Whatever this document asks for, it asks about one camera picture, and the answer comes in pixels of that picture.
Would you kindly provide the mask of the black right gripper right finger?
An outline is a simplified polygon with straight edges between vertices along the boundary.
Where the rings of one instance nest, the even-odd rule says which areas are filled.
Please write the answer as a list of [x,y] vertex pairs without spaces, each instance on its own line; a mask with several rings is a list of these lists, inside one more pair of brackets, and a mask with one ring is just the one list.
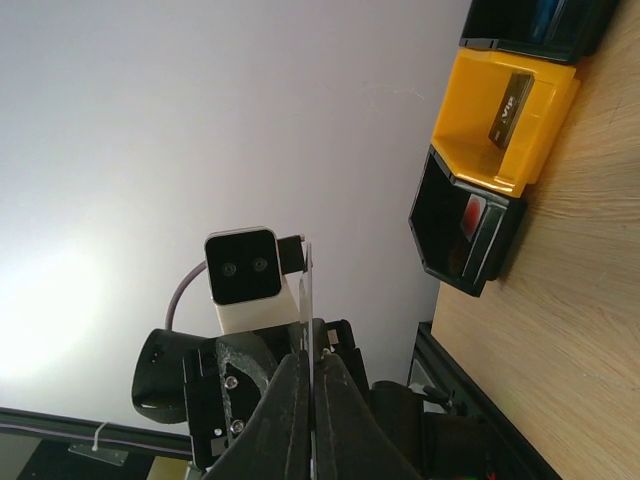
[[342,359],[323,356],[314,371],[318,479],[418,479],[378,426]]

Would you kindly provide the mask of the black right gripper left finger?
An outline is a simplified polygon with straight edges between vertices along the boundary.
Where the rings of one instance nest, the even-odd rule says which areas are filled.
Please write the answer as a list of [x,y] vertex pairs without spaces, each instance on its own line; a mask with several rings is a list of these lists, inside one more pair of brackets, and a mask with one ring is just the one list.
[[307,353],[284,357],[244,431],[207,479],[310,477],[309,372]]

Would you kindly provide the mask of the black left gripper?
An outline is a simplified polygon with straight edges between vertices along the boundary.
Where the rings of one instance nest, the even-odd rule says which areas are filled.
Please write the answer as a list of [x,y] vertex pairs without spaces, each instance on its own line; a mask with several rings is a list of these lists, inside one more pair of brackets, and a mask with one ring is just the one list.
[[[256,330],[253,338],[266,348],[271,362],[267,376],[272,377],[285,355],[301,342],[302,328],[282,325]],[[360,349],[356,347],[351,325],[346,320],[324,323],[321,328],[323,345],[341,357],[361,395],[366,397],[369,383]],[[191,437],[193,461],[205,470],[224,453],[227,442],[227,416],[223,402],[216,341],[207,339],[183,357],[185,412]]]

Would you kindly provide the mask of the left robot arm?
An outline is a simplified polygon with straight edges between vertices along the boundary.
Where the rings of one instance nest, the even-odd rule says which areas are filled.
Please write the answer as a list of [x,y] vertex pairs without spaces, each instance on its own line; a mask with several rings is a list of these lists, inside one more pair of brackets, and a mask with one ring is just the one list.
[[156,329],[131,395],[144,417],[187,424],[193,462],[208,479],[370,479],[386,440],[363,374],[344,322],[217,338]]

